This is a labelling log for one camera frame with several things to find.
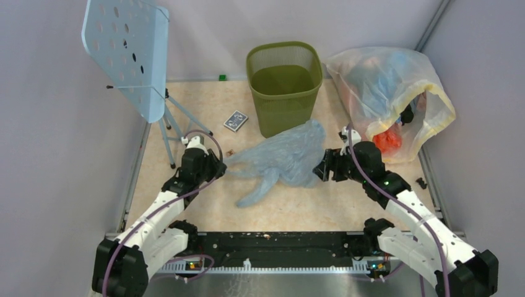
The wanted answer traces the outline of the green mesh trash bin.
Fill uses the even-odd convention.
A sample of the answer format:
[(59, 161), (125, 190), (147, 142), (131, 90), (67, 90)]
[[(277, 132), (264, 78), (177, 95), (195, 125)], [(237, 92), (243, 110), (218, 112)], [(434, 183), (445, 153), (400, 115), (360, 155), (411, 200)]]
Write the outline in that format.
[(263, 137), (310, 120), (323, 83), (321, 61), (311, 45), (284, 41), (257, 46), (246, 56), (246, 75)]

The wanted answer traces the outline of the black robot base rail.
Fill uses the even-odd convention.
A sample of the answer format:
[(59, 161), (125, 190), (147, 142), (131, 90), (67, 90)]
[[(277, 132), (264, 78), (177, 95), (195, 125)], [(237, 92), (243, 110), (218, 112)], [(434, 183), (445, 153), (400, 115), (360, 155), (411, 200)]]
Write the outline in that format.
[(385, 264), (393, 259), (373, 249), (361, 231), (207, 232), (188, 239), (181, 256), (208, 255), (214, 267), (255, 268), (350, 267), (359, 260)]

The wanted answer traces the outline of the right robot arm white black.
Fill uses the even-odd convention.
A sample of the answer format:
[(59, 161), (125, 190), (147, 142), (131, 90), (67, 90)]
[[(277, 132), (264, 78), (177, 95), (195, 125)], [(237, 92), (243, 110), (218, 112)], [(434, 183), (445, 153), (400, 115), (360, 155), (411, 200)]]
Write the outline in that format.
[(498, 290), (499, 261), (452, 232), (419, 199), (409, 183), (386, 169), (380, 150), (363, 141), (327, 149), (313, 169), (321, 180), (353, 180), (382, 209), (409, 227), (410, 237), (387, 219), (365, 222), (363, 247), (371, 255), (397, 257), (434, 287), (438, 296), (491, 296)]

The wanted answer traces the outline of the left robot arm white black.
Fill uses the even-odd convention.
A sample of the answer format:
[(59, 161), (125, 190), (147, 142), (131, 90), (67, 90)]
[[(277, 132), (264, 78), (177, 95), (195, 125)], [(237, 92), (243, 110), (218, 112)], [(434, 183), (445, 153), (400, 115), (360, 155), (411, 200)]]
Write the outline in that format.
[(170, 224), (225, 169), (212, 149), (202, 145), (186, 148), (181, 166), (142, 216), (126, 231), (97, 246), (92, 290), (103, 296), (143, 296), (152, 277), (173, 256), (194, 254), (199, 240), (191, 234), (193, 226)]

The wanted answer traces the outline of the blue plastic trash bag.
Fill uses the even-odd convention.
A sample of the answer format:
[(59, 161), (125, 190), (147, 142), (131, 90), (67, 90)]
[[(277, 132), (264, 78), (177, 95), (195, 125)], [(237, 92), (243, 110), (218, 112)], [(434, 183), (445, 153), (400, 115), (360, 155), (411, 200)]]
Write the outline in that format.
[(324, 157), (325, 138), (321, 123), (310, 119), (228, 157), (225, 162), (231, 175), (260, 179), (236, 206), (257, 204), (278, 182), (290, 187), (314, 187), (318, 180), (314, 168)]

